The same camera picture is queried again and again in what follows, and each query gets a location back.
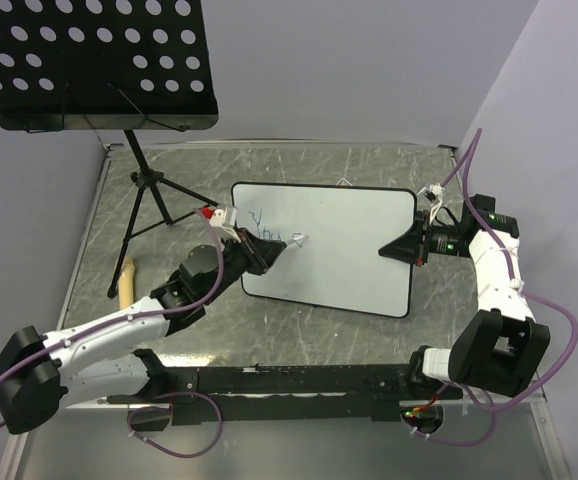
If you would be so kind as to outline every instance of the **gray wall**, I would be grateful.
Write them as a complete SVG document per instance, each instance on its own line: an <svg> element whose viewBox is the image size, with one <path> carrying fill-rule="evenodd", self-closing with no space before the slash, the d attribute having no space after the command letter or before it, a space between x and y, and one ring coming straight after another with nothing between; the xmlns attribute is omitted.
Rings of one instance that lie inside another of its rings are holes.
<svg viewBox="0 0 578 480"><path fill-rule="evenodd" d="M457 146L536 3L203 0L220 121L139 138Z"/></svg>
<svg viewBox="0 0 578 480"><path fill-rule="evenodd" d="M93 132L0 129L0 350L21 327L55 328L102 158Z"/></svg>
<svg viewBox="0 0 578 480"><path fill-rule="evenodd" d="M578 2L541 0L469 131L484 129L471 191L518 217L527 287L578 316ZM550 365L569 338L559 314L536 308L554 337ZM547 384L550 409L578 478L578 348Z"/></svg>

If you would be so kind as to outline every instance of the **black music stand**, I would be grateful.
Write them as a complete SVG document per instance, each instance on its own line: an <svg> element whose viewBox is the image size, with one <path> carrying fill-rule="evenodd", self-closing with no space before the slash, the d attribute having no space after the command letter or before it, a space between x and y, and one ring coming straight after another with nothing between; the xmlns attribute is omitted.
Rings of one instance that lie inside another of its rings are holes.
<svg viewBox="0 0 578 480"><path fill-rule="evenodd" d="M110 298L129 241L191 215L172 219L159 183L217 205L153 171L133 130L204 130L217 121L200 0L0 0L0 126L124 130L138 161ZM163 219L133 233L146 189Z"/></svg>

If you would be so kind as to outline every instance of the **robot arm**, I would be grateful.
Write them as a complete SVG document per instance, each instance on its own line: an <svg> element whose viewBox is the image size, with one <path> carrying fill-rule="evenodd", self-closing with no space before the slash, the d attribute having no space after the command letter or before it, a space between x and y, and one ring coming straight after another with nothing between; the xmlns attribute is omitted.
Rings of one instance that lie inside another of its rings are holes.
<svg viewBox="0 0 578 480"><path fill-rule="evenodd" d="M536 373L549 345L549 329L535 322L521 293L516 219L496 213L492 197L475 195L472 203L512 253L514 281L509 280L503 250L466 206L454 226L432 225L429 212L416 212L411 229L379 254L418 266L427 262L429 253L473 260L478 312L450 349L421 347L412 356L415 375L514 397Z"/></svg>
<svg viewBox="0 0 578 480"><path fill-rule="evenodd" d="M245 272L266 273L287 244L262 240L244 228L236 228L234 207L219 206L203 213L224 245L223 275L211 298L204 302L207 305ZM130 352L139 343L176 333L203 317L204 306L178 313L166 310L201 300L212 290L217 275L215 248L201 245L189 253L166 283L120 312L42 336L34 327L16 332L0 353L0 375L49 346L62 343L63 347L0 384L0 412L8 430L13 434L30 431L59 409L85 400L110 395L135 395L148 400L162 393L166 375L155 353ZM140 312L154 314L133 317ZM125 315L119 322L109 322ZM90 333L79 338L85 331Z"/></svg>

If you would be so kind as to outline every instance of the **whiteboard frame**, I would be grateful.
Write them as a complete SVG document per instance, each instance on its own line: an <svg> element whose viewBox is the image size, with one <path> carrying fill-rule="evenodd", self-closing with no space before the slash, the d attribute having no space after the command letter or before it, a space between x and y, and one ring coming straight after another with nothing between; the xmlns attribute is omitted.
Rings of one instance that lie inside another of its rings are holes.
<svg viewBox="0 0 578 480"><path fill-rule="evenodd" d="M309 188L332 188L332 189L347 189L347 190L381 190L381 191L387 191L387 192L406 192L409 193L412 197L413 197L413 212L415 215L415 212L418 210L418 196L415 194L415 192L413 192L412 190L408 189L408 188L397 188L397 187L365 187L365 186L356 186L356 185L323 185L323 184L311 184L311 183L279 183L279 182L250 182L250 181L238 181L236 183L234 183L231 186L231 203L232 205L235 205L235 198L234 198L234 188L238 185L267 185L267 186L277 186L277 187L309 187ZM330 305L320 305L317 303L305 303L305 302L299 302L299 301L295 301L295 300L287 300L284 298L278 298L278 297L268 297L265 295L256 295L253 293L249 293L244 286L244 279L243 277L240 277L240 288L242 288L242 291L253 298L268 298L270 300L278 300L281 302L287 302L287 303L293 303L296 305L306 305L308 307L319 307L319 308L331 308L334 310L341 310L344 312L353 312L353 313L362 313L365 315L378 315L381 317L385 317L385 318L396 318L396 319L400 319L400 318L406 318L409 313L411 312L411 288L412 288L412 283L413 283L413 265L409 266L409 292L407 295L407 310L404 313L404 315L402 316L393 316L393 315L382 315L382 314L377 314L377 313L371 313L371 312L365 312L362 310L351 310L348 308L340 308L340 307L332 307Z"/></svg>

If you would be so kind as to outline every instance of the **white connector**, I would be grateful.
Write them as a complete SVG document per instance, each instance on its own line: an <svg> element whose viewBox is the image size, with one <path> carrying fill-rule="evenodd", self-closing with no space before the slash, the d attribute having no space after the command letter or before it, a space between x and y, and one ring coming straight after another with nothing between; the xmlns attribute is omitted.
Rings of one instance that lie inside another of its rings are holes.
<svg viewBox="0 0 578 480"><path fill-rule="evenodd" d="M431 201L431 206L429 207L429 224L432 224L444 204L445 188L439 183L436 183L428 187L423 187L418 192L418 195L424 195Z"/></svg>
<svg viewBox="0 0 578 480"><path fill-rule="evenodd" d="M235 231L238 209L233 205L218 205L209 219L209 225L223 240L235 240L240 243L240 237Z"/></svg>
<svg viewBox="0 0 578 480"><path fill-rule="evenodd" d="M422 361L422 373L425 377L450 382L449 355L450 348L428 348Z"/></svg>

